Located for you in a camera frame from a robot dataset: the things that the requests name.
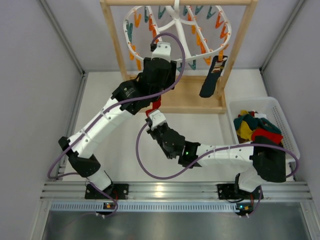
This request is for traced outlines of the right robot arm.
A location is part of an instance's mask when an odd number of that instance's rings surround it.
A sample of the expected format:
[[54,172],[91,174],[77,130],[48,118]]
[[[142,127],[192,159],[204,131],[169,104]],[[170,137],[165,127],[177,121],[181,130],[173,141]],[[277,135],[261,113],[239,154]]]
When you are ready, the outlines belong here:
[[244,166],[235,175],[235,191],[252,193],[264,183],[283,183],[286,175],[286,153],[264,136],[247,144],[215,146],[187,141],[168,124],[147,123],[146,132],[157,142],[168,159],[178,159],[184,170],[213,165]]

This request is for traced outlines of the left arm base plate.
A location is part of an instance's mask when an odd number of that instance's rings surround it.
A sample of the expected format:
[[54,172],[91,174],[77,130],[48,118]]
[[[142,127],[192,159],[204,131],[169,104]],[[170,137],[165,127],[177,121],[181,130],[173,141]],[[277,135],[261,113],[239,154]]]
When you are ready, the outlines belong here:
[[[103,192],[114,200],[126,200],[129,193],[129,185],[124,183],[112,183]],[[84,198],[88,200],[107,199],[105,195],[97,191],[90,183],[86,185]]]

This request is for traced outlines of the red sock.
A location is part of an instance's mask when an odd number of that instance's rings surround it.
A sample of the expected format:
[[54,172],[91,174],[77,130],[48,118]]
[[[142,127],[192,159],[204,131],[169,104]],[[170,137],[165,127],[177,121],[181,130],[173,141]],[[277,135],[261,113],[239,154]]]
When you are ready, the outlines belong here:
[[262,128],[258,128],[252,133],[251,140],[254,141],[256,137],[265,137],[275,144],[280,144],[283,140],[283,136],[281,134],[273,133]]
[[152,108],[145,111],[146,116],[148,117],[151,112],[157,110],[161,107],[161,96],[159,96],[158,100],[152,102]]

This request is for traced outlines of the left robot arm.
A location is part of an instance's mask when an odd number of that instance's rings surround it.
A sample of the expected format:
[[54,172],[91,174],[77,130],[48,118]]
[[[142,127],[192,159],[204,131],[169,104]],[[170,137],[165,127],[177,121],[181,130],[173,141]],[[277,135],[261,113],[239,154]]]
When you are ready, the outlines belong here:
[[160,98],[143,97],[162,92],[176,80],[176,61],[146,57],[143,64],[143,71],[134,79],[121,82],[102,110],[83,129],[58,140],[76,173],[106,194],[112,192],[113,182],[94,156],[94,150],[114,129]]

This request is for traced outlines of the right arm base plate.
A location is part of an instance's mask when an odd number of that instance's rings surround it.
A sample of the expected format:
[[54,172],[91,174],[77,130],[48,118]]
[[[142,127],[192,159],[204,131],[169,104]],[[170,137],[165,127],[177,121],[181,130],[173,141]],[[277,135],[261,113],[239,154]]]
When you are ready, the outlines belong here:
[[259,186],[253,192],[249,192],[239,189],[233,183],[221,183],[217,185],[217,193],[220,200],[257,200],[260,197],[261,192]]

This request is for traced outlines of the black sock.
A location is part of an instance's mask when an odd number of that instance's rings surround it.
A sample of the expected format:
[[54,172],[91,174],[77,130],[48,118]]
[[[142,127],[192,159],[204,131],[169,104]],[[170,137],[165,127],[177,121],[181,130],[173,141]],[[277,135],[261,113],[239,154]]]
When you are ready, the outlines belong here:
[[210,98],[214,94],[217,81],[222,74],[227,59],[228,56],[226,55],[222,57],[222,60],[219,60],[217,55],[213,58],[208,74],[199,93],[201,98]]

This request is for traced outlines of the yellow sock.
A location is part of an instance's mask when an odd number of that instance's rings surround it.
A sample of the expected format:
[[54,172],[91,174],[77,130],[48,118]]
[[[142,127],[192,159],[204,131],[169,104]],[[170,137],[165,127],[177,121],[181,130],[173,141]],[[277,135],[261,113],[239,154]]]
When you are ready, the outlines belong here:
[[236,133],[241,139],[251,141],[254,131],[250,129],[246,121],[242,121]]

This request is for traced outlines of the white oval clip hanger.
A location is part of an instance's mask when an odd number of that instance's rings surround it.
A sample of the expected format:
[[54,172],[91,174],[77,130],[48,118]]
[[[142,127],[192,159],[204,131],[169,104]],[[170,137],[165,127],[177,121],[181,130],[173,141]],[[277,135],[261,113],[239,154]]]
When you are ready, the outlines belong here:
[[[133,30],[134,28],[139,28],[141,20],[144,20],[153,37],[175,27],[177,37],[184,48],[186,61],[189,62],[192,69],[195,69],[196,61],[198,59],[204,59],[207,65],[212,62],[214,55],[217,55],[220,62],[226,60],[227,57],[224,56],[224,53],[228,48],[229,40],[231,39],[231,24],[221,6],[209,6],[206,19],[213,20],[214,16],[216,16],[214,29],[220,30],[219,38],[221,40],[219,47],[215,49],[210,48],[207,39],[202,33],[202,28],[197,21],[197,15],[203,8],[202,5],[197,5],[195,10],[193,10],[190,5],[185,5],[183,10],[180,11],[179,9],[175,9],[174,6],[159,6],[157,17],[155,17],[151,6],[133,7],[126,14],[123,21],[123,31],[129,51],[129,58],[132,61],[136,60],[137,68],[140,68],[143,58],[138,54],[136,47],[133,44]],[[184,26],[191,27],[191,33],[195,35],[196,45],[200,47],[199,54],[191,54]]]

